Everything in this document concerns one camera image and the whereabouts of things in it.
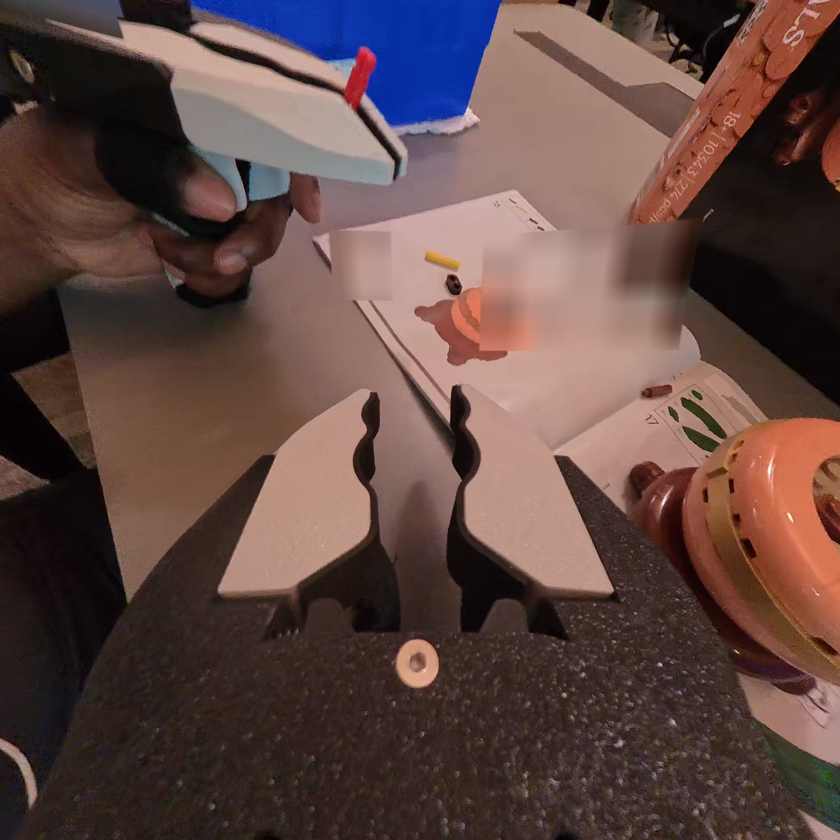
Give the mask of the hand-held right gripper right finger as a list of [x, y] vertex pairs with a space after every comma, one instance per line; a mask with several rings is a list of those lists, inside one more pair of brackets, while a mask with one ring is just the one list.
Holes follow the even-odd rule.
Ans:
[[453, 388], [453, 429], [472, 465], [463, 478], [465, 535], [550, 600], [602, 600], [613, 583], [552, 450], [473, 385]]

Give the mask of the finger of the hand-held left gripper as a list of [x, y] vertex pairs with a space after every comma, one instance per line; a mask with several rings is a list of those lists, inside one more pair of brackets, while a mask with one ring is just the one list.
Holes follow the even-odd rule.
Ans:
[[[332, 64], [282, 38], [239, 23], [194, 23], [191, 36], [222, 55], [271, 69], [310, 87], [335, 92], [350, 108], [343, 99], [348, 78]], [[403, 142], [382, 117], [367, 90], [359, 110], [354, 112], [394, 160], [403, 159]]]
[[186, 138], [200, 151], [327, 180], [388, 186], [406, 173], [408, 154], [394, 160], [356, 113], [332, 91], [222, 55], [184, 32], [120, 19], [120, 36], [67, 23], [64, 32], [93, 38], [96, 47], [159, 60]]

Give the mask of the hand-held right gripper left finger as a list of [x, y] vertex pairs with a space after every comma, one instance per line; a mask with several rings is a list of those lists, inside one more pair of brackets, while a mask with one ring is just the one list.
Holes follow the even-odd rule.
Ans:
[[376, 404], [361, 389], [300, 427], [278, 448], [217, 587], [226, 600], [301, 603], [372, 525], [371, 493], [354, 465]]

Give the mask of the small red brick axle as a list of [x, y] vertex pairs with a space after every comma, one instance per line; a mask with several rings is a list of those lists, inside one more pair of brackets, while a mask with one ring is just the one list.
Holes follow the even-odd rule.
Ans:
[[354, 111], [358, 111], [376, 67], [374, 52], [362, 46], [358, 49], [348, 80], [343, 89], [343, 99]]

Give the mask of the grey desk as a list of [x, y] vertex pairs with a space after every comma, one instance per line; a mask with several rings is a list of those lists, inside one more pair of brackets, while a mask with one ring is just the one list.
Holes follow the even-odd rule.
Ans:
[[192, 308], [157, 277], [79, 279], [59, 294], [129, 596], [258, 457], [360, 388], [381, 398], [374, 488], [385, 547], [402, 581], [447, 583], [457, 487], [448, 429], [355, 304], [330, 297], [312, 238], [511, 188], [558, 228], [625, 218], [665, 136], [516, 30], [622, 83], [698, 95], [697, 82], [570, 7], [503, 4], [471, 101], [478, 127], [407, 138], [407, 175], [392, 186], [323, 182], [322, 224], [290, 221], [243, 307]]

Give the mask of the person's left hand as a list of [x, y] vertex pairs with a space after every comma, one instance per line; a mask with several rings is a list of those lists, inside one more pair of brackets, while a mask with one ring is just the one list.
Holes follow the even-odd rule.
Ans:
[[285, 195], [252, 203], [226, 240], [185, 238], [123, 201], [98, 169], [88, 126], [32, 107], [1, 130], [1, 312], [78, 275], [168, 271], [208, 297], [245, 283], [278, 250], [293, 212], [321, 221], [319, 181], [292, 174]]

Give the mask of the white instruction booklet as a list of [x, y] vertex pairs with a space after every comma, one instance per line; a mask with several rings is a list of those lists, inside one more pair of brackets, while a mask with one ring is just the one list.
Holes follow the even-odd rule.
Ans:
[[[455, 437], [458, 474], [447, 565], [460, 598], [459, 630], [484, 631], [511, 603], [532, 634], [572, 640], [573, 610], [613, 612], [631, 601], [643, 622], [673, 620], [677, 652], [710, 644], [729, 659], [697, 598], [631, 516], [627, 476], [653, 461], [702, 465], [713, 445], [769, 420], [724, 371], [703, 361], [682, 327], [656, 345], [665, 305], [623, 296], [617, 281], [640, 245], [664, 257], [645, 227], [558, 232], [510, 190], [348, 227], [313, 239], [336, 288], [352, 299], [403, 372]], [[650, 385], [674, 392], [644, 400]], [[453, 429], [453, 388], [473, 385], [550, 447], [614, 587], [602, 600], [550, 600], [466, 537], [463, 478], [474, 457]]]

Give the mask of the blue plastic bin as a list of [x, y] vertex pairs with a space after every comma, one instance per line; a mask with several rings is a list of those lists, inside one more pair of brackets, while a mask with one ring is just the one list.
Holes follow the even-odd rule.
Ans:
[[368, 96], [393, 127], [466, 113], [500, 1], [198, 1], [327, 61], [377, 58]]

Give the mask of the pink toy brick flowerpot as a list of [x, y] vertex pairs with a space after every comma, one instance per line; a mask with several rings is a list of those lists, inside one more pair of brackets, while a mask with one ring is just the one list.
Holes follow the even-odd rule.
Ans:
[[735, 669], [803, 695], [839, 684], [839, 423], [757, 423], [699, 466], [637, 463], [633, 520], [688, 584]]

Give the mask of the orange and black toy box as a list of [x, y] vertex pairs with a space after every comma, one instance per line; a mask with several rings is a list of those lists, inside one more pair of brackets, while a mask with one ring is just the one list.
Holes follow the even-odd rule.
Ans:
[[839, 395], [839, 2], [757, 2], [633, 203], [702, 218], [691, 288]]

